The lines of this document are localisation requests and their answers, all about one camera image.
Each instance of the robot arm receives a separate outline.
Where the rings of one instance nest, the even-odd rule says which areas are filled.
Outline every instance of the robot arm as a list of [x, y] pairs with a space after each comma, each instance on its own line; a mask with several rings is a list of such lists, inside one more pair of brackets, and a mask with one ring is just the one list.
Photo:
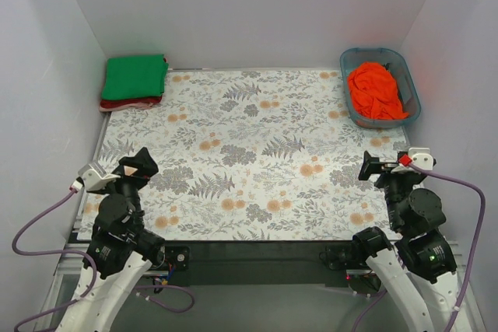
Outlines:
[[388, 238], [378, 227], [364, 229], [352, 238], [353, 248], [384, 284], [401, 311], [411, 332], [434, 330], [429, 310], [422, 296], [398, 262]]
[[[105, 332], [141, 276], [165, 258], [165, 240], [144, 228], [139, 189], [158, 172], [146, 148], [124, 157], [112, 174], [96, 163], [80, 170], [88, 191], [108, 194], [100, 203], [87, 253], [95, 260], [97, 280], [90, 294], [68, 307], [57, 332]], [[93, 275], [83, 268], [73, 299], [79, 299]]]
[[[403, 166], [406, 157], [420, 169], [432, 170], [436, 164], [429, 149], [411, 148], [400, 152], [395, 163], [381, 162], [365, 152], [359, 179], [368, 180], [372, 174], [380, 174], [375, 187], [384, 189], [390, 227], [402, 235], [395, 244], [398, 255], [419, 291], [398, 265], [391, 244], [379, 228], [357, 233], [353, 237], [353, 248], [382, 280], [411, 332], [439, 332], [447, 326], [454, 311], [458, 293], [457, 265], [438, 229], [446, 222], [441, 200], [431, 190], [413, 189], [425, 175]], [[465, 309], [460, 310], [451, 330], [472, 332]]]

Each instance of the orange cloth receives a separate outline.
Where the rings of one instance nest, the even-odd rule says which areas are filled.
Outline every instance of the orange cloth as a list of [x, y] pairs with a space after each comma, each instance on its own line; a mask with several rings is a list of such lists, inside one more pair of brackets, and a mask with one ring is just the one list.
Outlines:
[[402, 120], [398, 85], [384, 66], [378, 62], [364, 62], [348, 77], [352, 105], [364, 117], [375, 120]]

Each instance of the white wall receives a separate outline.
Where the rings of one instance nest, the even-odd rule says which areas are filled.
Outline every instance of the white wall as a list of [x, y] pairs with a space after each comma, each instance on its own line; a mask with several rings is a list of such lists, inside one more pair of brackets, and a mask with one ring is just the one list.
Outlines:
[[[409, 128], [429, 146], [437, 170], [478, 184], [488, 198], [472, 287], [488, 330], [498, 330], [498, 0], [427, 0], [402, 45], [423, 105]], [[479, 211], [477, 195], [428, 181], [443, 198], [445, 233], [467, 249]]]
[[[58, 258], [19, 257], [10, 243], [91, 159], [105, 58], [75, 0], [0, 0], [0, 10], [0, 330], [12, 332], [40, 310]], [[21, 247], [62, 248], [75, 207], [35, 225]]]
[[348, 47], [399, 48], [425, 0], [77, 0], [108, 56], [175, 68], [338, 66]]

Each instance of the green folded towel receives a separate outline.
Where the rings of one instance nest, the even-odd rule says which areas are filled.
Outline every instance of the green folded towel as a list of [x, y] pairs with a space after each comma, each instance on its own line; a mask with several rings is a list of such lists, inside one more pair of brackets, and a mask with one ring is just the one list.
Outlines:
[[107, 60], [104, 100], [139, 99], [161, 96], [168, 64], [163, 55], [129, 56]]

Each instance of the floral tablecloth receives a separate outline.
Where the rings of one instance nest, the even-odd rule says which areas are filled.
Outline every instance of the floral tablecloth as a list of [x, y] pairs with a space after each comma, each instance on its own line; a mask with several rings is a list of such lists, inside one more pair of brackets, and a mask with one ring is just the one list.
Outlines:
[[[401, 128], [358, 128], [336, 71], [169, 72], [163, 102], [112, 113], [99, 163], [147, 147], [146, 228], [172, 240], [351, 239], [388, 228], [381, 191], [357, 180], [363, 151], [393, 159]], [[102, 197], [85, 202], [89, 239]]]

